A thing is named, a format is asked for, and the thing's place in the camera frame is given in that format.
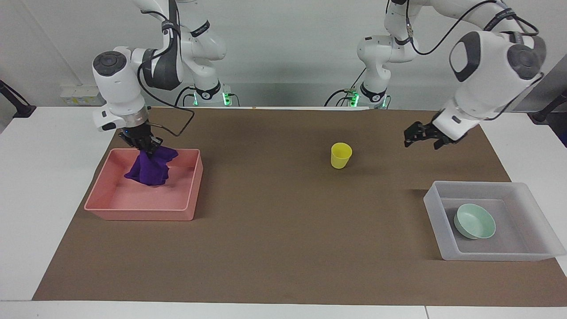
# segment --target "yellow cup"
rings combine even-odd
[[[331,165],[337,170],[343,169],[353,155],[353,149],[346,143],[336,143],[331,147]]]

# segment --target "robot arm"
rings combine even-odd
[[[514,11],[502,1],[392,0],[385,19],[391,35],[367,37],[358,46],[359,57],[367,66],[358,89],[359,104],[375,107],[382,103],[390,79],[384,64],[409,62],[417,56],[419,46],[413,38],[412,23],[422,6],[433,6],[444,16],[462,17],[483,29],[465,35],[451,51],[451,67],[462,83],[454,98],[445,103],[431,123],[416,122],[405,131],[406,147],[435,138],[438,149],[460,141],[468,130],[509,105],[541,78],[538,75],[545,60],[545,43],[527,33]]]
[[[195,83],[195,104],[226,105],[230,88],[222,83],[211,61],[222,60],[226,44],[211,30],[198,0],[177,0],[181,16],[181,49],[183,63]]]
[[[219,95],[210,90],[224,85],[212,66],[205,62],[199,65],[196,61],[198,58],[220,60],[226,54],[226,46],[209,31],[209,22],[202,21],[196,0],[134,0],[134,3],[141,13],[162,22],[163,48],[116,47],[94,59],[93,75],[107,101],[94,112],[94,121],[100,131],[122,129],[119,134],[122,139],[151,156],[163,140],[151,133],[148,107],[141,95],[144,88],[141,78],[150,87],[171,91],[182,83],[183,63],[186,63],[196,79],[197,92],[202,96],[211,92],[209,100],[218,99]]]

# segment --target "white wall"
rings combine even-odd
[[[244,105],[321,105],[363,69],[356,55],[359,39],[386,34],[386,0],[202,2],[229,48],[226,59],[216,63],[219,75]],[[544,70],[551,70],[567,52],[563,1],[507,3],[541,29],[548,44]],[[35,30],[19,17],[26,10],[28,20],[37,22]],[[62,104],[59,85],[94,85],[90,65],[98,53],[117,45],[157,48],[162,41],[158,21],[141,15],[130,0],[4,0],[0,14],[1,76],[41,106]],[[425,8],[414,26],[422,49],[436,44],[453,22]],[[447,62],[449,50],[473,29],[463,23],[433,55],[392,65],[392,107],[439,109],[458,86]],[[42,32],[43,41],[37,41]]]

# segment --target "transparent container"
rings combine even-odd
[[[523,183],[434,182],[424,197],[441,256],[447,261],[540,261],[566,251]],[[463,204],[477,204],[496,222],[489,239],[470,240],[453,222]]]

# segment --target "wall outlet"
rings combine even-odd
[[[61,99],[70,106],[102,106],[106,103],[96,86],[62,87]]]

